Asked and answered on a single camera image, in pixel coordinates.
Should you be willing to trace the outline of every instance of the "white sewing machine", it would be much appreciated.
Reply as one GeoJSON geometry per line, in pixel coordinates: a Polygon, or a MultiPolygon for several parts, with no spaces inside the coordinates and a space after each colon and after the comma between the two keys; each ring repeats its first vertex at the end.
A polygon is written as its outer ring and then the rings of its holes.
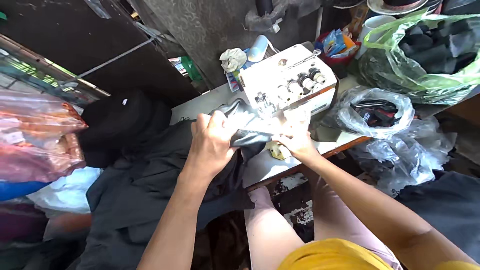
{"type": "Polygon", "coordinates": [[[250,105],[268,119],[283,113],[288,119],[295,110],[311,115],[330,107],[337,79],[333,71],[301,44],[240,69],[239,79],[250,105]]]}

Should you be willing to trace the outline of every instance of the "wall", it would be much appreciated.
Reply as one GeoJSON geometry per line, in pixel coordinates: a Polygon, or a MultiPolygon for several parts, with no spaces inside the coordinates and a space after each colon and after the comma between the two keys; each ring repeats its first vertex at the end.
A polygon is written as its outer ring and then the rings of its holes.
{"type": "MultiPolygon", "coordinates": [[[[32,51],[81,74],[147,40],[128,14],[102,1],[112,17],[102,19],[83,0],[2,1],[0,33],[32,51]]],[[[174,107],[200,95],[148,44],[95,71],[85,79],[114,94],[124,88],[148,89],[174,107]]]]}

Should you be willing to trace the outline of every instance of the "white table top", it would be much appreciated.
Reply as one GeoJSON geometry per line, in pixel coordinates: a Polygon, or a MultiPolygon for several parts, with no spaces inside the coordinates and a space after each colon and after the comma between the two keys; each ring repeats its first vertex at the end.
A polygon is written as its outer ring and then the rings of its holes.
{"type": "MultiPolygon", "coordinates": [[[[338,92],[341,93],[357,85],[358,83],[356,82],[355,77],[349,75],[348,77],[340,80],[338,92]]],[[[220,105],[230,103],[237,98],[242,98],[248,102],[244,92],[236,91],[232,93],[228,84],[224,84],[204,95],[174,107],[172,109],[170,125],[179,122],[182,117],[196,119],[197,114],[210,113],[220,105]]],[[[361,136],[342,132],[336,142],[317,142],[315,146],[317,146],[320,154],[324,154],[359,137],[361,136]]],[[[263,151],[248,162],[248,166],[243,175],[243,186],[248,187],[256,182],[272,177],[299,164],[300,161],[294,157],[289,157],[285,160],[277,160],[274,159],[268,151],[263,151]]]]}

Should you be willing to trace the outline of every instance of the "leg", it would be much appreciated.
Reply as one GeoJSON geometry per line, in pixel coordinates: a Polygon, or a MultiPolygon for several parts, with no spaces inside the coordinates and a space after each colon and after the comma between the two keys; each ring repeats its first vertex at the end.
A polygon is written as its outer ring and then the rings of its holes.
{"type": "Polygon", "coordinates": [[[402,269],[392,251],[363,225],[325,180],[310,169],[304,175],[312,188],[315,240],[345,239],[372,251],[393,269],[402,269]]]}
{"type": "Polygon", "coordinates": [[[275,270],[292,251],[304,245],[274,208],[266,187],[249,193],[255,209],[244,210],[253,270],[275,270]]]}

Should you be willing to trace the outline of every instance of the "human hand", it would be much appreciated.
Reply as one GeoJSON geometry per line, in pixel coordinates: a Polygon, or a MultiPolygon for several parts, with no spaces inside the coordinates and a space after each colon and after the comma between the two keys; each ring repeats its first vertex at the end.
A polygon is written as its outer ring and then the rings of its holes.
{"type": "Polygon", "coordinates": [[[311,158],[320,156],[310,138],[307,124],[287,122],[282,131],[282,135],[273,136],[272,140],[285,145],[300,162],[305,163],[311,158]]]}
{"type": "Polygon", "coordinates": [[[192,184],[192,178],[205,187],[225,167],[235,153],[230,139],[238,128],[219,110],[213,115],[199,114],[192,123],[192,145],[179,181],[192,184]]]}

